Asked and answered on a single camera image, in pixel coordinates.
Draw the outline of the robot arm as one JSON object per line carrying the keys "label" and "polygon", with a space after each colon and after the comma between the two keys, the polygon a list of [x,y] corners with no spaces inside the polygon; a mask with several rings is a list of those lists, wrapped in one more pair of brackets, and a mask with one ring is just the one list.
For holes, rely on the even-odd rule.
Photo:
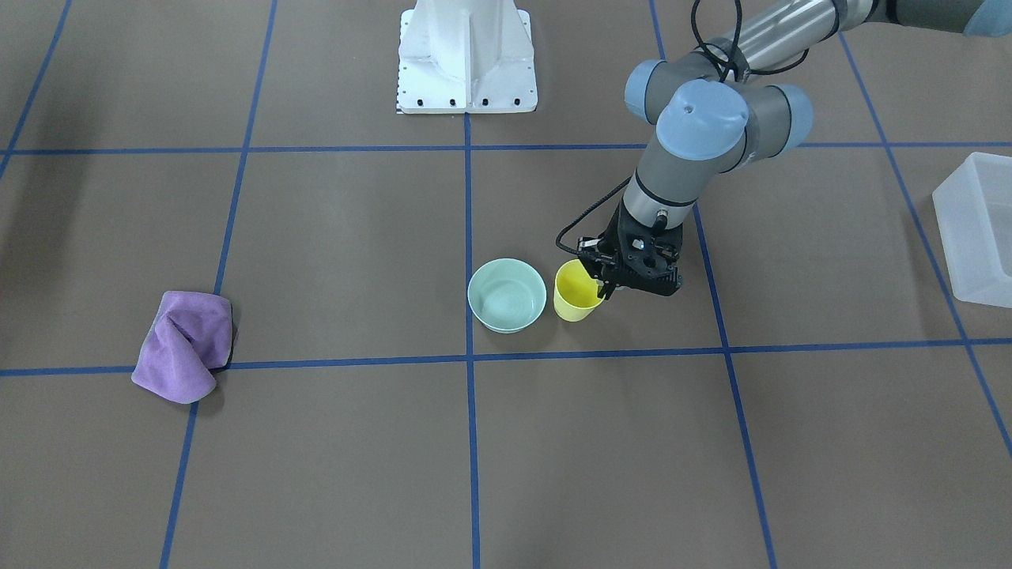
{"label": "robot arm", "polygon": [[1000,37],[1010,32],[1008,1],[778,1],[726,35],[705,39],[675,61],[632,69],[625,103],[654,127],[632,174],[615,187],[621,200],[607,228],[572,249],[595,295],[615,289],[671,296],[682,280],[678,260],[684,220],[712,178],[798,147],[814,109],[792,85],[756,86],[753,77],[787,72],[810,49],[863,23]]}

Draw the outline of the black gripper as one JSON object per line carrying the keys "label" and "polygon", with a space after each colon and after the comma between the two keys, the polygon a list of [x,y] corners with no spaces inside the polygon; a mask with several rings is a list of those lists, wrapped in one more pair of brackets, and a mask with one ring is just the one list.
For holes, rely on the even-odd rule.
{"label": "black gripper", "polygon": [[579,240],[577,256],[597,282],[599,302],[609,300],[619,288],[672,296],[682,284],[678,271],[682,244],[683,227],[648,227],[620,204],[602,234]]}

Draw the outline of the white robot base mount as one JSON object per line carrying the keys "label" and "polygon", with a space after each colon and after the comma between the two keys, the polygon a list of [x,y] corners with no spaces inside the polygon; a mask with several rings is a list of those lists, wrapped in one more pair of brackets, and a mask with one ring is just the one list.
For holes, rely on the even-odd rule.
{"label": "white robot base mount", "polygon": [[531,15],[513,1],[418,1],[402,11],[398,39],[397,112],[538,108]]}

